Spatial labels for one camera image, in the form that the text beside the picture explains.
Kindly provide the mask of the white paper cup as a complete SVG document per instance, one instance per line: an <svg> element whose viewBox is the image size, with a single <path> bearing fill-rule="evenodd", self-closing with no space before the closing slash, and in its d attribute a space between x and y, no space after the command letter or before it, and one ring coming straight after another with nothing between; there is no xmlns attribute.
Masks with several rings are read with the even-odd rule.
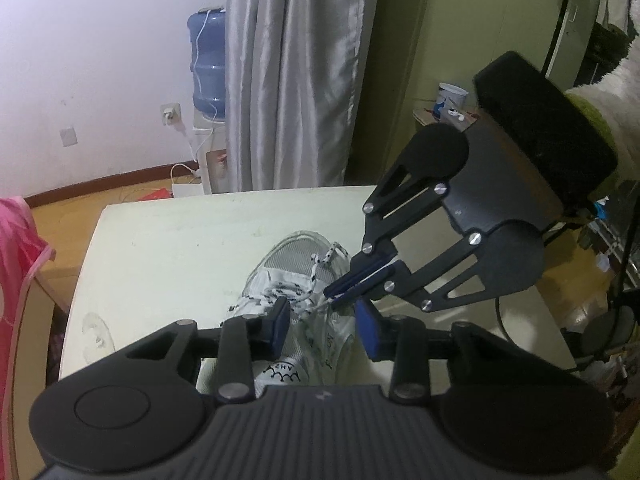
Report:
<svg viewBox="0 0 640 480"><path fill-rule="evenodd" d="M438 85L438 93L432 110L432 115L436 120L445 119L446 122L462 124L465 121L463 114L466 98L469 92L465 89L441 82Z"/></svg>

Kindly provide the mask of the white black speckled shoelace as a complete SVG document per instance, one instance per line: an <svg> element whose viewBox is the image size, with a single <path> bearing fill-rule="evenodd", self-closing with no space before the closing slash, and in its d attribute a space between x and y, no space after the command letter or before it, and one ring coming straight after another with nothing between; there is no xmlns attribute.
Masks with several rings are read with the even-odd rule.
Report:
<svg viewBox="0 0 640 480"><path fill-rule="evenodd" d="M265 314L279 298L297 315L326 302L323 291L349 269L348 252L314 232L297 232L271 248L247 278L228 317Z"/></svg>

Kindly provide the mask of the grey curtain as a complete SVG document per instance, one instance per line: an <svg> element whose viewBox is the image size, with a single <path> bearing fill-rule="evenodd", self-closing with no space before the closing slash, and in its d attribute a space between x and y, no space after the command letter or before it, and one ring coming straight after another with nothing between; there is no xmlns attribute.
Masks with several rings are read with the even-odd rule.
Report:
<svg viewBox="0 0 640 480"><path fill-rule="evenodd" d="M378 0L227 0L234 192L340 185Z"/></svg>

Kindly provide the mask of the cluttered side table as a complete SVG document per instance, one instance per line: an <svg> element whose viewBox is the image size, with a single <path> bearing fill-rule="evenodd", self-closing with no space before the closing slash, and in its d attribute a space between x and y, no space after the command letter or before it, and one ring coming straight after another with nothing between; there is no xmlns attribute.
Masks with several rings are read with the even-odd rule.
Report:
<svg viewBox="0 0 640 480"><path fill-rule="evenodd" d="M458 110L449 106L445 106L439 114L434 114L433 107L434 102L419 102L413 107L412 117L416 132L433 124L445 124L458 131L464 131L480 118L479 114L468 113L466 110Z"/></svg>

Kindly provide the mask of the white water dispenser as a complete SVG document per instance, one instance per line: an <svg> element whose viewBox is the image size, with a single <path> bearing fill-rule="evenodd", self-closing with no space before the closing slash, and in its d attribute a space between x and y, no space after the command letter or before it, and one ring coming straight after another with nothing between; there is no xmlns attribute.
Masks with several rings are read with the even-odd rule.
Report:
<svg viewBox="0 0 640 480"><path fill-rule="evenodd" d="M205 194L228 193L230 191L227 162L227 128L223 120L208 117L198 110L193 121L193 133L198 148L200 173Z"/></svg>

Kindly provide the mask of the white wall switch plate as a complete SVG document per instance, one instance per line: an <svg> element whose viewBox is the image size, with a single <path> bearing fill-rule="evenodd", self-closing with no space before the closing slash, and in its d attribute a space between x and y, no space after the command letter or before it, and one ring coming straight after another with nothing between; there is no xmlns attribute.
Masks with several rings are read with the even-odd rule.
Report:
<svg viewBox="0 0 640 480"><path fill-rule="evenodd" d="M64 148L70 148L78 143L77 133L74 127L61 129L60 138Z"/></svg>

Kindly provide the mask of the red gift box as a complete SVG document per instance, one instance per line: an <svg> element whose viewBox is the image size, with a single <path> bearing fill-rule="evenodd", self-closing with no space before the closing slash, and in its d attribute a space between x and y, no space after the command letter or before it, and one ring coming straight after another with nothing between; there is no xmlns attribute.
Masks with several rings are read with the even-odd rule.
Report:
<svg viewBox="0 0 640 480"><path fill-rule="evenodd" d="M167 200L172 197L168 188L158 188L138 198L138 202L148 202L149 200Z"/></svg>

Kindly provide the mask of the grey office chair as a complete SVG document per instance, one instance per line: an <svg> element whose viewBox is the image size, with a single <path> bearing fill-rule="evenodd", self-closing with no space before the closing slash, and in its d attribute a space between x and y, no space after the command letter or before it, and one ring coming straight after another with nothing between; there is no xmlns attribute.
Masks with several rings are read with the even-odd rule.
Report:
<svg viewBox="0 0 640 480"><path fill-rule="evenodd" d="M638 328L634 310L621 306L594 318L580 336L574 358L604 361L610 354L630 344Z"/></svg>

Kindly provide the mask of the blue water bottle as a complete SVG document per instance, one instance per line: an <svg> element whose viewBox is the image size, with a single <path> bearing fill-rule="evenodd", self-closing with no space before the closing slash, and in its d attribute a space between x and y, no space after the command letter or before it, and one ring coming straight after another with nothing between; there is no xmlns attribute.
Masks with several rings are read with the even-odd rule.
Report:
<svg viewBox="0 0 640 480"><path fill-rule="evenodd" d="M188 19L193 104L203 115L226 119L226 10L213 8Z"/></svg>

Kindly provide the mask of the white mint sneaker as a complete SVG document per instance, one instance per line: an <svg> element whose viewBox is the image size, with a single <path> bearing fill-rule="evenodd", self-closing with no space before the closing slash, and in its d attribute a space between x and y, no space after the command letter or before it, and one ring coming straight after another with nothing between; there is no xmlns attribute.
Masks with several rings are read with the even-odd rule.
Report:
<svg viewBox="0 0 640 480"><path fill-rule="evenodd" d="M279 299L291 306L281 355L253 363L256 394L271 386L328 386L348 364L356 323L330 309L326 287L349 268L340 244L315 232L296 232L274 246L248 277L228 310L235 316L267 314Z"/></svg>

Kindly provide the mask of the black tracker box green light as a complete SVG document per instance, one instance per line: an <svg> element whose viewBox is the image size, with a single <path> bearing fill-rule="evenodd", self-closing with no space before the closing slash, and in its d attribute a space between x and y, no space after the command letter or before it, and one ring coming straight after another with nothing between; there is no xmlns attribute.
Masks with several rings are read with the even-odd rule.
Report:
<svg viewBox="0 0 640 480"><path fill-rule="evenodd" d="M564 216L588 210L617 169L613 143L514 51L484 67L473 84L480 109L536 167L558 196Z"/></svg>

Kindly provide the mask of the white wall socket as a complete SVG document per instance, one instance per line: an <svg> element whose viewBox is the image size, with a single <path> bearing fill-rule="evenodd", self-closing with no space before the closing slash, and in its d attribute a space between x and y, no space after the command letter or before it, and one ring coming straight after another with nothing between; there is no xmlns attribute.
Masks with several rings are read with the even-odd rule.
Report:
<svg viewBox="0 0 640 480"><path fill-rule="evenodd" d="M181 106L179 103L167 103L160 107L160 117L164 126L173 126L181 122Z"/></svg>

